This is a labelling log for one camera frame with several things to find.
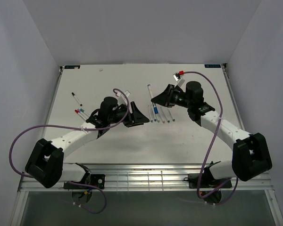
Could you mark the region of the teal capped white marker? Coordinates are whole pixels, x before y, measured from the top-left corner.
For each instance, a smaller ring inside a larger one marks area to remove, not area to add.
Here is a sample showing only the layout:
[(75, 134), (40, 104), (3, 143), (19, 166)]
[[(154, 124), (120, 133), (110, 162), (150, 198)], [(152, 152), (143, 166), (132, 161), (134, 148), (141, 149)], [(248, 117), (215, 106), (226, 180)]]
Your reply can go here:
[(169, 114), (168, 114), (168, 112), (167, 112), (167, 109), (163, 109), (163, 111), (164, 111), (164, 114), (165, 114), (165, 119), (166, 119), (166, 121), (168, 122), (168, 123), (170, 123), (170, 116), (169, 116)]

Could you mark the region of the grey white marker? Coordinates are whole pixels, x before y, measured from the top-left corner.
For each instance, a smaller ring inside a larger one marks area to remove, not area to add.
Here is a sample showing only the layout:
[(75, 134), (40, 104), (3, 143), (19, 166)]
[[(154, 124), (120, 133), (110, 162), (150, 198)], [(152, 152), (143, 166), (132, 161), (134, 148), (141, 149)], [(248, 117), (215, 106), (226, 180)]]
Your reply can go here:
[(150, 117), (150, 122), (153, 123), (153, 117), (152, 117), (152, 113), (151, 113), (151, 109), (150, 109), (149, 105), (148, 105), (148, 113), (149, 113), (149, 117)]

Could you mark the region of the light blue white marker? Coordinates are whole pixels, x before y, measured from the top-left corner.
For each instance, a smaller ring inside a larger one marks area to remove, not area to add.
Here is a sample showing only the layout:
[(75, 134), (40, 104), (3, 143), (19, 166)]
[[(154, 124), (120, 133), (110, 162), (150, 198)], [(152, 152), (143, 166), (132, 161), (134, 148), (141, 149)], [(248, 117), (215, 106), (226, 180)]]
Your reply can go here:
[(152, 115), (153, 115), (153, 120), (154, 120), (154, 121), (157, 121), (157, 118), (156, 118), (156, 115), (155, 115), (155, 112), (154, 112), (153, 105), (150, 105), (150, 108), (151, 108), (151, 112), (152, 112)]

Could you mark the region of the dark green capped marker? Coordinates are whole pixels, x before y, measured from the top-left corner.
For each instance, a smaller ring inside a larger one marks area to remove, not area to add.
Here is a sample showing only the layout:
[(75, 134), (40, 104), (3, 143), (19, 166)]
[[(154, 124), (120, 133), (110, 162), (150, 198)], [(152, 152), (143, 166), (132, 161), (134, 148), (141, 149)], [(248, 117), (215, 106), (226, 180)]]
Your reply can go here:
[(174, 118), (173, 115), (171, 114), (170, 110), (167, 109), (167, 111), (168, 111), (168, 113), (169, 113), (169, 115), (170, 115), (171, 120), (172, 120), (172, 121), (175, 121), (175, 118)]

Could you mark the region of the black capped white marker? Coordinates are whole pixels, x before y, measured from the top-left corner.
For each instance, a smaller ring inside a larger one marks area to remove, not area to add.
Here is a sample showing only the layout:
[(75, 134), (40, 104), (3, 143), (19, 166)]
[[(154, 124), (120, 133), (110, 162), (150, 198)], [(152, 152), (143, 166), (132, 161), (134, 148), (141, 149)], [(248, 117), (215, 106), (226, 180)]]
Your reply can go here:
[(74, 92), (71, 93), (73, 98), (75, 99), (75, 101), (79, 104), (79, 106), (83, 106), (83, 104), (81, 103), (81, 101), (78, 99), (78, 97), (76, 96), (76, 94)]

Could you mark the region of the orange capped white marker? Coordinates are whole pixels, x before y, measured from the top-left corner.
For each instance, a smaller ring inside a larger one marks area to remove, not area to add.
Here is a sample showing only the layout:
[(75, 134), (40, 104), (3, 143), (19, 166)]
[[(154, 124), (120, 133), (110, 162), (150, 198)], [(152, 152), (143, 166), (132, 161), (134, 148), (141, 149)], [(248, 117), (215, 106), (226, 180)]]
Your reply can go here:
[(161, 118), (162, 118), (163, 123), (165, 123), (166, 122), (166, 117), (164, 115), (162, 107), (160, 107), (160, 114), (161, 114)]

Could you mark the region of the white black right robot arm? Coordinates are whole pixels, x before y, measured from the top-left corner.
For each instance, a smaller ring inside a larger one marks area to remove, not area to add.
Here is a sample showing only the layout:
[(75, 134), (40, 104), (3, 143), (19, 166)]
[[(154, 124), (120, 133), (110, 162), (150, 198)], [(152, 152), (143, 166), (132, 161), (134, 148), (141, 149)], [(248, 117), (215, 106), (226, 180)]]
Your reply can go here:
[(187, 109), (189, 118), (199, 126), (214, 133), (232, 150), (231, 161), (211, 163), (202, 170), (200, 181), (209, 187), (215, 187), (221, 179), (237, 177), (248, 181), (272, 168), (265, 137), (246, 132), (227, 120), (204, 101), (203, 89), (197, 81), (190, 81), (186, 89), (169, 84), (152, 102), (164, 107), (178, 105)]

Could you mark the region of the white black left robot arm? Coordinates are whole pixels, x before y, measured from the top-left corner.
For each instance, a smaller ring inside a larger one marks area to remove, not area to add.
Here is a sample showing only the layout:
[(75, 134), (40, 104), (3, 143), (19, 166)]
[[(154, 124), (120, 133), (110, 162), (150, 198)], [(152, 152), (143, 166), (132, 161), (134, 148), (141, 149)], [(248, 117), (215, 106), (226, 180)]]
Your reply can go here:
[(62, 176), (64, 159), (84, 144), (103, 136), (110, 126), (123, 123), (129, 128), (148, 122), (135, 102), (119, 104), (116, 98), (106, 97), (100, 108), (94, 110), (78, 129), (50, 141), (44, 138), (37, 141), (25, 172), (45, 188), (51, 188)]

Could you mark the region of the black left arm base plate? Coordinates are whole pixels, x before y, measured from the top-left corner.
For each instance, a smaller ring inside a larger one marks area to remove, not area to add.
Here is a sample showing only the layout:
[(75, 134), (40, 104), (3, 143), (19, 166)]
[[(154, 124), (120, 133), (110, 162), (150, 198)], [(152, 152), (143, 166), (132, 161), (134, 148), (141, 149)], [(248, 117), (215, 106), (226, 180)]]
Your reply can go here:
[(98, 187), (100, 189), (104, 189), (105, 188), (105, 174), (86, 174), (83, 176), (83, 178), (81, 179), (81, 181), (79, 182), (75, 182), (77, 184), (84, 184), (84, 186), (80, 186), (80, 185), (75, 185), (75, 184), (71, 184), (68, 182), (65, 182), (63, 185), (64, 189), (71, 189), (71, 190), (78, 190), (78, 189), (89, 189), (89, 187), (87, 187), (86, 185), (92, 185), (95, 187)]

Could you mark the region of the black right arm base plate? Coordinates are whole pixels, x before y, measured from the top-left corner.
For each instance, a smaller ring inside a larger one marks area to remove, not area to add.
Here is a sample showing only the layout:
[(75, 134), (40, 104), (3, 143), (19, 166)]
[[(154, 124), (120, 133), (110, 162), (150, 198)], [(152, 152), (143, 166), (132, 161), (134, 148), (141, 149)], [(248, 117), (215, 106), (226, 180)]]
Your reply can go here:
[[(198, 185), (198, 179), (199, 179), (199, 174), (196, 173), (191, 173), (186, 176), (183, 181), (188, 182), (188, 186), (191, 189), (196, 189)], [(216, 188), (222, 183), (226, 182), (222, 188), (232, 188), (232, 183), (231, 181), (227, 181), (226, 178), (223, 179), (207, 179), (204, 175), (202, 175), (201, 182), (200, 182), (200, 188)]]

